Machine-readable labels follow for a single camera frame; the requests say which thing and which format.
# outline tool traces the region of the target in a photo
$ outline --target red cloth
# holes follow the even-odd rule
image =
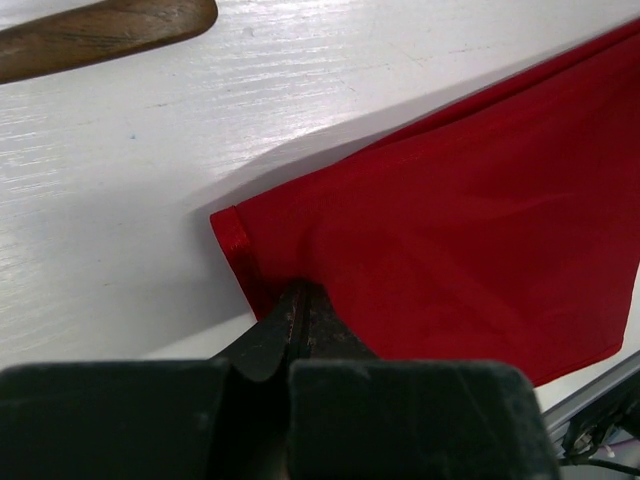
[[[602,360],[640,260],[640,19],[211,221],[259,318],[303,277],[382,358]]]

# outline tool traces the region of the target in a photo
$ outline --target black cable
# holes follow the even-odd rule
[[[619,463],[608,462],[606,460],[596,460],[594,458],[587,459],[571,459],[562,458],[559,461],[561,467],[577,466],[577,465],[590,465],[592,467],[606,468],[620,473],[626,473],[627,475],[640,476],[640,468],[627,467]]]

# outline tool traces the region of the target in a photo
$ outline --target red fabric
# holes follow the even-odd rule
[[[258,317],[304,277],[383,358],[537,385],[604,359],[640,260],[640,19],[211,220]]]

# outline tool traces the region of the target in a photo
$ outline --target brown wooden handle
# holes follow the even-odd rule
[[[105,0],[0,31],[0,84],[82,67],[195,37],[214,0]]]

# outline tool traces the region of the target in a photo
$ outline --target white wooden surface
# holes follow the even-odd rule
[[[0,28],[84,3],[3,0]],[[0,86],[0,366],[215,353],[253,320],[209,213],[640,14],[640,0],[219,7],[197,39]],[[609,364],[640,347],[639,317]],[[543,406],[603,368],[541,389]]]

